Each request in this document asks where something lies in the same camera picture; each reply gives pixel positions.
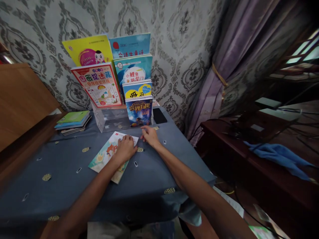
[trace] yellow book cover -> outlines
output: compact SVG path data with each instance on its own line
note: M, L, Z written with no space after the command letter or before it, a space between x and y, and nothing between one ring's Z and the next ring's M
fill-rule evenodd
M62 42L76 66L112 62L113 55L106 35L97 35Z

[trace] children's book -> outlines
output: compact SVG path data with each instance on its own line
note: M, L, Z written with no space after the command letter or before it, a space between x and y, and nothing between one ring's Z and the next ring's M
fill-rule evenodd
M126 100L131 127L152 124L152 101L153 96Z
M71 71L97 108L122 105L112 63L74 67Z
M73 128L69 128L69 129L64 129L64 130L61 130L61 133L63 135L68 135L68 134L72 134L72 133L75 133L78 131L84 131L85 127L86 127L87 123L90 121L90 119L91 119L91 116L89 116L89 118L87 119L87 121L84 123L84 125L82 127L73 127Z
M152 60L151 54L114 60L123 98L125 98L122 88L124 83L144 81L151 78Z
M83 118L80 122L69 122L69 123L60 123L54 126L56 130L67 129L67 128L75 128L75 127L83 127L86 121L89 119L90 115L87 114L85 118Z
M149 54L150 43L150 33L111 38L113 59Z
M88 66L111 62L111 46L107 35L97 35L62 42L76 66Z
M79 112L70 112L67 113L62 119L60 119L57 123L69 123L69 122L80 122L83 120L89 111L79 111Z
M123 94L125 99L152 95L152 80L124 83Z
M98 152L98 154L94 157L94 159L88 167L99 173L104 168L104 166L110 161L111 157L116 153L118 147L118 140L122 139L125 135L126 134L115 131L109 138L109 140L106 142L106 144ZM135 147L139 138L134 136L132 137ZM126 161L121 167L118 168L118 170L115 172L114 176L111 179L113 182L119 184L128 163L129 161Z

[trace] green book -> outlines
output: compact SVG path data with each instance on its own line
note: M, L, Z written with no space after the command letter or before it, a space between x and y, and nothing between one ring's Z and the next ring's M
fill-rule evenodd
M89 114L89 111L70 112L70 113L67 113L57 123L80 122L88 114Z

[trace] blue cloth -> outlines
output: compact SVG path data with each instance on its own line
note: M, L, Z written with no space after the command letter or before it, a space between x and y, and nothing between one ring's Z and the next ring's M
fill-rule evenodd
M260 144L250 144L244 141L246 145L250 148L250 151L253 151L255 147ZM306 160L300 158L298 155L293 153L287 147L281 144L264 144L260 147L256 148L253 151L256 155L261 158L268 159L273 161L281 166L284 166L292 175L297 176L303 180L310 181L308 175L306 175L297 165L304 165L304 166L314 166L311 163L308 163Z

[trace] smartphone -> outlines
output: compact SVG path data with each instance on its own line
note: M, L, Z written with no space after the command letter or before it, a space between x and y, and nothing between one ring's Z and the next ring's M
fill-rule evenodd
M160 108L153 109L153 117L156 123L166 123L167 119L163 115Z

